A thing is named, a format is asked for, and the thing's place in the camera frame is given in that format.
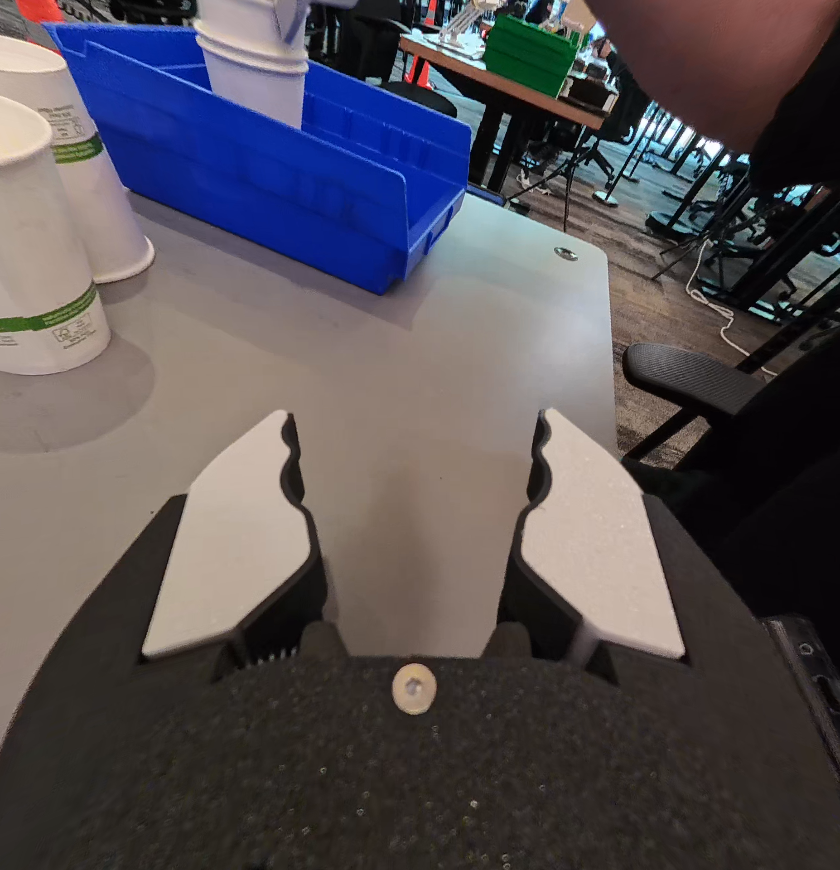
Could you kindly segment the blue plastic bin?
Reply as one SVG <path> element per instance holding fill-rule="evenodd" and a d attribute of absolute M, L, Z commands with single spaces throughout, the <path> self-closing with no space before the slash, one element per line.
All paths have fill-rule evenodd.
<path fill-rule="evenodd" d="M 301 129 L 214 94 L 187 27 L 46 24 L 122 184 L 378 296 L 458 213 L 471 131 L 318 63 Z"/>

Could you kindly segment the green plastic bin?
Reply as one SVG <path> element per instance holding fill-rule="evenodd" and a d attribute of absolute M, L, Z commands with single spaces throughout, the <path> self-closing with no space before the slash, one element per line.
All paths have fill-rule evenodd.
<path fill-rule="evenodd" d="M 483 64 L 493 74 L 557 98 L 583 42 L 581 25 L 563 22 L 560 30 L 549 30 L 500 16 L 485 40 Z"/>

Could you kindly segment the wooden table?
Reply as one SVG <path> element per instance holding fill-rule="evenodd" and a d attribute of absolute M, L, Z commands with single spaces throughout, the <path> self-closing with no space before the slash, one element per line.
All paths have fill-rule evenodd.
<path fill-rule="evenodd" d="M 469 99 L 484 105 L 469 155 L 469 182 L 498 194 L 518 147 L 525 144 L 528 123 L 542 117 L 577 124 L 581 131 L 597 131 L 608 113 L 571 100 L 561 100 L 487 71 L 481 61 L 470 61 L 431 44 L 419 31 L 400 38 L 400 48 L 436 69 Z"/>

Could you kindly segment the black plastic device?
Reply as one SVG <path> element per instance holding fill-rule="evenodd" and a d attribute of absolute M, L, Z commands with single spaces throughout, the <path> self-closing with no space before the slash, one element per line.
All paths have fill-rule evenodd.
<path fill-rule="evenodd" d="M 798 615 L 761 620 L 810 710 L 840 784 L 840 674 L 814 626 Z"/>

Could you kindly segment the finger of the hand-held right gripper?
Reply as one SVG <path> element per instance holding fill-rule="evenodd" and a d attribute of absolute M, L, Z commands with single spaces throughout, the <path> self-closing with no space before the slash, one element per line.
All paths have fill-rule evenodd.
<path fill-rule="evenodd" d="M 335 10 L 351 10 L 358 1 L 273 1 L 275 30 L 280 43 L 289 47 L 303 47 L 306 20 L 310 7 L 320 5 Z"/>

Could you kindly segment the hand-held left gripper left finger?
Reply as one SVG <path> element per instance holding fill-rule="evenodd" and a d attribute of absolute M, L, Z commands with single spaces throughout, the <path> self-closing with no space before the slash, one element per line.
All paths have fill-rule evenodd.
<path fill-rule="evenodd" d="M 240 660 L 286 657 L 322 618 L 328 587 L 304 505 L 294 416 L 274 411 L 188 488 L 142 655 L 227 645 Z"/>

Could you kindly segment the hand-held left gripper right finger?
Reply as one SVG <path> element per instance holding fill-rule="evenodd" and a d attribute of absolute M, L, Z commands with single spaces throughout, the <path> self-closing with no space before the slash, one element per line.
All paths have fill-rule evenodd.
<path fill-rule="evenodd" d="M 561 412 L 541 410 L 498 623 L 522 625 L 536 658 L 603 667 L 624 649 L 683 663 L 687 648 L 643 493 Z"/>

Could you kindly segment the black tripod stand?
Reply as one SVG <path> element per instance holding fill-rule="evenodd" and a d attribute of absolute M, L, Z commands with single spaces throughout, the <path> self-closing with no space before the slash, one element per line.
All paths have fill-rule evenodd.
<path fill-rule="evenodd" d="M 723 210 L 733 193 L 747 190 L 750 161 L 747 155 L 718 146 L 713 154 L 693 148 L 696 158 L 690 183 L 683 192 L 664 190 L 665 208 L 650 212 L 645 228 L 658 237 L 679 242 L 706 228 Z"/>

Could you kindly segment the black office chair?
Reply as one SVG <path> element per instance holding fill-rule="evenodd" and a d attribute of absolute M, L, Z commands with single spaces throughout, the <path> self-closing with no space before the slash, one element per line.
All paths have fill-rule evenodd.
<path fill-rule="evenodd" d="M 458 108 L 450 100 L 440 93 L 425 88 L 418 83 L 406 82 L 404 80 L 381 82 L 380 88 L 385 92 L 421 105 L 428 110 L 454 119 L 458 117 Z"/>

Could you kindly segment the person's right forearm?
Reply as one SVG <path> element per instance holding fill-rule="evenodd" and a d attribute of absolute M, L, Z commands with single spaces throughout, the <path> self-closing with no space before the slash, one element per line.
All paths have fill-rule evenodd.
<path fill-rule="evenodd" d="M 840 1 L 588 6 L 649 96 L 749 155 L 757 190 L 840 190 Z"/>

